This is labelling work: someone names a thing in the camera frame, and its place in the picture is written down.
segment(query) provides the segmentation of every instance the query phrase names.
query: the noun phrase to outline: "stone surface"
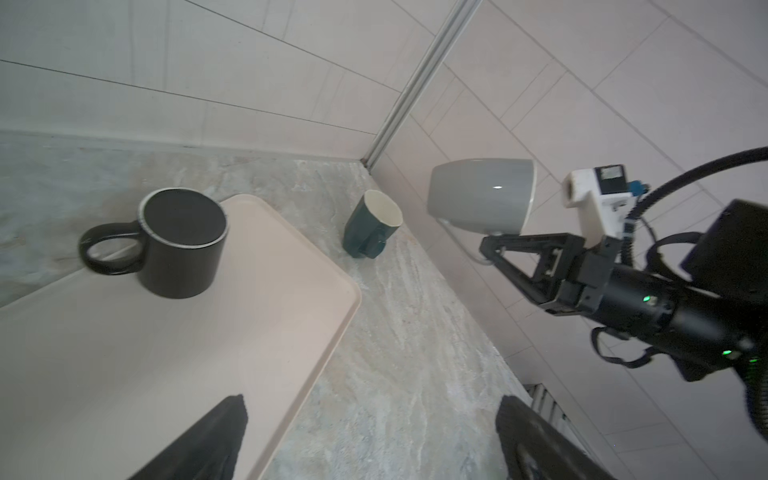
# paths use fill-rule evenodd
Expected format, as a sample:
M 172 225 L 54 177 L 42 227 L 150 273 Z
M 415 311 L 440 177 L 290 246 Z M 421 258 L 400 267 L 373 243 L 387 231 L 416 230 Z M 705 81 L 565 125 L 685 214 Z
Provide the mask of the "stone surface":
M 348 216 L 376 188 L 360 164 L 4 136 L 0 305 L 81 268 L 80 234 L 133 220 L 168 186 L 263 198 L 362 290 L 264 478 L 506 478 L 495 412 L 527 394 L 407 226 L 376 260 L 343 252 Z

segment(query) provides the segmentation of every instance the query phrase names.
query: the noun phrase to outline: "green mug handle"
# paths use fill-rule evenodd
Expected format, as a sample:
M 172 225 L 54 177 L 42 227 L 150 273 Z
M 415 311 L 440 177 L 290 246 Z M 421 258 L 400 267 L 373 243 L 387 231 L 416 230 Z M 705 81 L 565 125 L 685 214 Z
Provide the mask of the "green mug handle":
M 380 231 L 374 232 L 366 242 L 365 246 L 361 249 L 362 253 L 368 258 L 376 258 L 386 245 L 386 239 L 384 234 Z

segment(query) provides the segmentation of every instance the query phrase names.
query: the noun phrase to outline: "gray cup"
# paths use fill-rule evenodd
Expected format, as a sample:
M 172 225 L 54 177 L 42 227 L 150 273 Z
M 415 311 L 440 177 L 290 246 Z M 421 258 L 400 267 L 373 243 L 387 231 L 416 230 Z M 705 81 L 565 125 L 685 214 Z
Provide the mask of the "gray cup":
M 427 211 L 471 232 L 519 235 L 531 213 L 533 160 L 479 158 L 432 169 Z

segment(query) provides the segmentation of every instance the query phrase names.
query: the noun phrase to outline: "black strap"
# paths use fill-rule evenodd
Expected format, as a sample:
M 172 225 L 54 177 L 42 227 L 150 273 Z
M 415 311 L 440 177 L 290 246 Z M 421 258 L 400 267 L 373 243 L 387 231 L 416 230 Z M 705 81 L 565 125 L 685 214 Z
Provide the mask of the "black strap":
M 667 264 L 664 262 L 664 255 L 659 253 L 659 247 L 662 245 L 669 245 L 670 243 L 693 243 L 695 245 L 699 242 L 701 236 L 702 233 L 699 232 L 676 233 L 657 241 L 651 248 L 648 249 L 648 252 L 645 254 L 645 270 L 647 272 L 658 273 L 661 276 L 674 282 L 680 282 L 689 285 L 690 282 L 688 280 L 685 280 L 683 277 L 677 275 L 672 271 L 670 267 L 667 266 Z
M 592 333 L 590 335 L 592 340 L 592 348 L 594 349 L 594 352 L 597 353 L 597 355 L 605 360 L 608 363 L 615 363 L 616 365 L 623 365 L 627 367 L 628 369 L 636 369 L 638 367 L 641 367 L 643 365 L 647 365 L 654 355 L 657 355 L 658 353 L 664 353 L 655 346 L 650 346 L 645 349 L 645 353 L 643 353 L 642 357 L 640 357 L 637 360 L 632 360 L 631 362 L 627 362 L 624 359 L 620 359 L 617 356 L 605 356 L 602 353 L 600 353 L 600 346 L 598 345 L 598 337 L 601 333 L 608 330 L 608 327 L 606 326 L 600 326 L 596 329 L 592 330 Z

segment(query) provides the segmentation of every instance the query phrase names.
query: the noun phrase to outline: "black mug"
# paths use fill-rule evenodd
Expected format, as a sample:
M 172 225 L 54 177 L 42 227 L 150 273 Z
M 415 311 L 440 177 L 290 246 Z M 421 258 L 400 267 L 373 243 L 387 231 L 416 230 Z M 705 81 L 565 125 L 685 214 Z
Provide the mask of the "black mug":
M 376 258 L 397 227 L 402 212 L 395 201 L 377 190 L 366 191 L 344 227 L 344 250 L 355 258 Z
M 102 275 L 138 272 L 147 290 L 166 298 L 189 298 L 214 281 L 229 225 L 221 206 L 188 188 L 163 188 L 139 204 L 138 220 L 93 227 L 80 238 L 85 266 Z M 88 255 L 96 243 L 128 238 L 139 243 L 135 255 L 97 260 Z

